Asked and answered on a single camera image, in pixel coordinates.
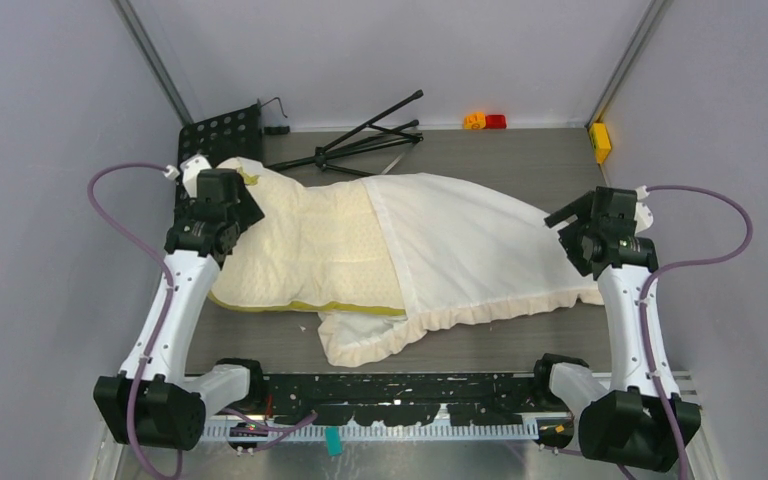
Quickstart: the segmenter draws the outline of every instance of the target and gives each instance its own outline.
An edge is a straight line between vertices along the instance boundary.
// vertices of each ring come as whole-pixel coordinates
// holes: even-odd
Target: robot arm
[[[165,282],[158,287],[142,332],[119,374],[99,377],[93,398],[116,441],[128,443],[127,397],[133,382],[140,382],[135,409],[140,444],[190,450],[201,436],[205,419],[249,396],[251,377],[259,373],[245,364],[221,364],[187,380],[184,369],[199,314],[225,257],[240,235],[263,218],[263,212],[234,170],[211,169],[200,156],[182,167],[190,199],[176,211],[176,221],[167,232],[164,262],[174,275],[174,287],[163,328],[146,353],[161,320]],[[143,355],[148,362],[142,377],[135,378]]]
[[[639,302],[643,284],[657,270],[651,240],[636,237],[641,210],[634,191],[599,187],[546,217],[559,230],[567,258],[593,275],[605,301],[611,342],[611,385],[605,389],[587,364],[545,355],[535,365],[537,384],[572,411],[579,447],[586,458],[655,471],[667,471],[678,458],[653,375],[659,376],[676,414],[685,445],[701,423],[699,406],[681,400],[664,352],[657,307],[657,284],[646,302],[649,341],[655,368],[646,357]]]

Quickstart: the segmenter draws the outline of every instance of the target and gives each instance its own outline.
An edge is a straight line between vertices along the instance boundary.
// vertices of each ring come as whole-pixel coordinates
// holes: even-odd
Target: white wall
[[[671,363],[692,372],[730,478],[768,478],[768,2],[674,2],[606,120],[612,185],[710,187],[755,221],[744,256],[669,274],[659,303]],[[648,203],[662,262],[742,238],[715,200]]]
[[[110,2],[0,1],[0,479],[88,478],[92,387],[133,345],[159,275],[92,212],[86,182],[174,160],[179,128]],[[173,192],[158,177],[99,190],[160,246]]]
[[[584,124],[648,3],[134,2],[194,117],[278,95],[293,127],[356,125],[420,88],[388,123],[456,125],[484,110]]]

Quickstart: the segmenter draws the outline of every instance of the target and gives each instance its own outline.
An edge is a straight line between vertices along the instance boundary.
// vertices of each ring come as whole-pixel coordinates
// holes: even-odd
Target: yellow block
[[[464,117],[464,128],[466,130],[481,130],[487,126],[487,117],[481,112],[475,112]]]
[[[590,127],[590,144],[593,145],[593,153],[596,161],[601,165],[611,153],[611,139],[608,137],[608,129],[604,123],[594,123]]]

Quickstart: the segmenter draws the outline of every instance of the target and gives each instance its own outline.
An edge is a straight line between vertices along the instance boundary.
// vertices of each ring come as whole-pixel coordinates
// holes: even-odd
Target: tripod stand
[[[348,157],[350,155],[357,155],[359,153],[371,152],[374,150],[381,150],[382,148],[395,147],[397,145],[405,145],[408,143],[416,144],[421,142],[422,133],[420,132],[406,133],[405,132],[405,130],[407,130],[408,128],[419,125],[419,120],[412,120],[408,123],[405,123],[404,125],[399,125],[398,127],[393,127],[393,128],[379,127],[378,125],[375,125],[375,122],[377,122],[378,120],[381,120],[382,118],[395,112],[396,110],[404,107],[405,105],[416,100],[417,98],[422,97],[422,95],[423,95],[422,90],[417,90],[410,97],[402,100],[401,102],[393,105],[387,110],[384,110],[378,115],[370,118],[369,120],[355,127],[351,131],[346,132],[345,134],[343,134],[333,142],[329,143],[328,145],[325,145],[324,147],[316,147],[316,149],[314,150],[313,156],[300,158],[298,160],[290,160],[287,162],[276,163],[274,165],[268,165],[267,168],[271,170],[275,170],[276,172],[280,172],[283,170],[288,170],[290,168],[300,167],[302,165],[315,164],[323,172],[326,170],[333,170],[335,172],[349,173],[352,175],[357,175],[359,177],[369,177],[371,175],[375,175],[374,173],[355,170],[353,168],[346,168],[346,167],[340,167],[337,165],[331,165],[330,163],[328,163],[328,161],[334,160],[336,158]],[[361,132],[366,128],[377,130],[380,133],[371,135],[361,140],[348,143],[346,145],[343,145],[342,147],[337,147],[337,145],[345,142],[346,140],[348,140],[349,138],[358,134],[359,132]]]

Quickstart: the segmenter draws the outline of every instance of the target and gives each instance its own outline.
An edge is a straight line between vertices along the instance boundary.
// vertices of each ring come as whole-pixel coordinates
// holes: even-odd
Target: gray table
[[[584,129],[425,131],[391,174],[434,173],[469,180],[546,211],[604,185]],[[337,133],[292,133],[266,137],[266,163],[312,154]],[[335,161],[351,168],[381,171],[409,147],[370,152]],[[326,185],[354,177],[321,173],[314,166],[289,170],[305,185]],[[530,371],[545,352],[584,358],[595,371],[610,370],[604,309],[577,305],[550,313],[459,325],[430,332],[401,353],[356,369],[329,365],[312,313],[239,313],[208,301],[195,331],[187,371],[205,372],[223,357],[251,358],[268,373],[488,372]]]

